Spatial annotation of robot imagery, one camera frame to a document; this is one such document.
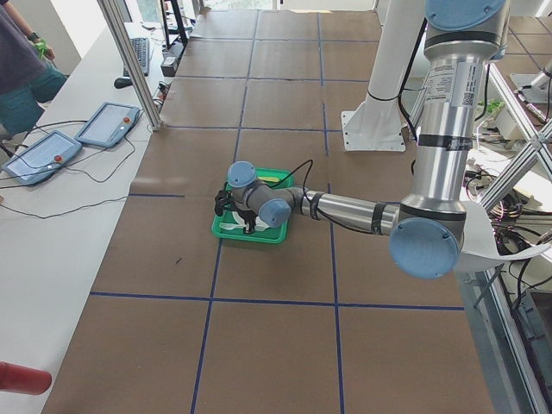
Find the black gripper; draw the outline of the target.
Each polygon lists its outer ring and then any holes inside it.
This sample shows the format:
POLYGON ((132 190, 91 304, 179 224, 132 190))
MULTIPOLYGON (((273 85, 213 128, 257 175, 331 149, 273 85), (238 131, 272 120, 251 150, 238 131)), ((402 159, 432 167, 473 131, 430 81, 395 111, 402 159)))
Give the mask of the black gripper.
POLYGON ((252 210, 237 210, 238 216, 241 217, 245 223, 243 230, 244 234, 254 233, 254 224, 256 223, 257 214, 252 210))

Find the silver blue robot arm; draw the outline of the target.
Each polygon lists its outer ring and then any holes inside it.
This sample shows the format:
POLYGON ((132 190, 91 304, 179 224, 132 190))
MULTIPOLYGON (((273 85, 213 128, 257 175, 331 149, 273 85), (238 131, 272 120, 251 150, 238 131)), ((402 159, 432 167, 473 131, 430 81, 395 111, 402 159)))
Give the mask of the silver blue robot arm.
POLYGON ((505 48, 506 1, 429 1, 424 56, 430 63, 410 191, 398 204, 346 198, 301 186, 276 189, 238 161, 216 195, 215 212, 235 211, 246 231, 292 213, 369 235, 385 235, 394 263, 420 279, 476 273, 504 263, 485 211, 460 199, 473 145, 484 66, 505 48))

